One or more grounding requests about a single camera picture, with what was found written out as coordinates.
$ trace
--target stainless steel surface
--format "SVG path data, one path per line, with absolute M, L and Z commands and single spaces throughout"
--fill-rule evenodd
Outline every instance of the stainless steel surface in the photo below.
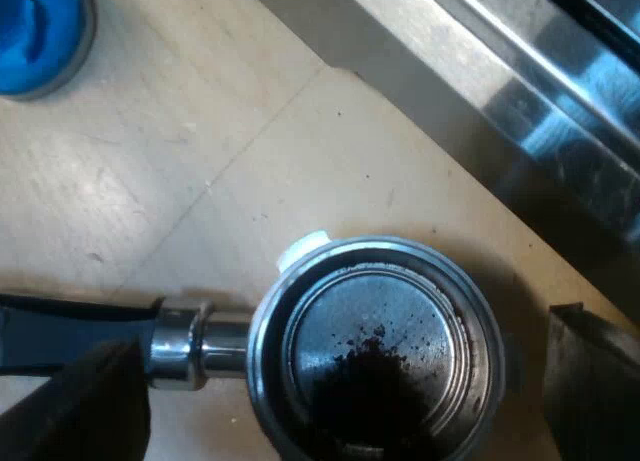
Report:
M 244 377 L 251 314 L 214 311 L 204 323 L 201 363 L 207 378 Z
M 250 314 L 216 311 L 201 299 L 165 299 L 151 340 L 150 384 L 195 390 L 208 378 L 243 377 L 250 322 Z
M 200 389 L 204 323 L 213 307 L 197 299 L 163 301 L 151 340 L 150 384 L 161 389 Z
M 486 433 L 502 399 L 506 361 L 482 294 L 425 246 L 352 238 L 321 246 L 289 267 L 253 318 L 249 393 L 284 459 L 313 459 L 296 433 L 313 421 L 314 384 L 337 356 L 381 327 L 385 345 L 407 356 L 408 373 L 431 407 L 425 429 L 446 459 L 462 459 Z M 357 449 L 380 459 L 379 447 Z
M 261 1 L 640 319 L 640 77 L 597 33 L 550 0 Z M 640 31 L 640 0 L 588 1 Z

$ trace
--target blue lid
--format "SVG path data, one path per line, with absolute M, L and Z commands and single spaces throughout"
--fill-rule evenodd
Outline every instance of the blue lid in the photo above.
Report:
M 25 94 L 52 81 L 85 24 L 83 0 L 0 0 L 0 94 Z

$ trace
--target metal rim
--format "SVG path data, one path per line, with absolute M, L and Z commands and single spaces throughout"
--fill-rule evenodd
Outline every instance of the metal rim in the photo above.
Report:
M 269 436 L 276 449 L 287 457 L 310 460 L 309 456 L 291 439 L 281 424 L 276 412 L 267 399 L 267 386 L 264 373 L 264 342 L 267 331 L 278 308 L 278 303 L 287 289 L 313 267 L 327 259 L 358 249 L 372 248 L 401 251 L 418 259 L 431 263 L 448 276 L 473 303 L 471 306 L 477 317 L 484 336 L 488 353 L 488 384 L 486 398 L 481 412 L 467 437 L 459 443 L 445 459 L 464 457 L 489 428 L 490 421 L 502 399 L 505 386 L 505 354 L 497 322 L 484 296 L 455 263 L 441 253 L 419 243 L 390 236 L 358 237 L 337 240 L 307 254 L 287 269 L 270 289 L 256 311 L 250 333 L 247 353 L 247 384 L 256 416 L 264 432 Z

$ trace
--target black handle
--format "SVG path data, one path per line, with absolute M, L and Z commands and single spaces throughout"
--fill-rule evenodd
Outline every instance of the black handle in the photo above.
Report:
M 100 343 L 133 339 L 146 368 L 158 304 L 130 308 L 0 294 L 0 375 L 49 376 Z

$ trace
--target black object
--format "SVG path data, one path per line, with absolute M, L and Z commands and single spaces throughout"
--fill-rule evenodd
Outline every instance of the black object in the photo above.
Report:
M 138 343 L 108 343 L 0 416 L 0 459 L 141 461 L 149 435 Z
M 638 459 L 640 340 L 582 309 L 551 308 L 544 414 L 564 461 Z
M 49 376 L 107 341 L 139 340 L 146 368 L 157 313 L 0 294 L 0 375 Z

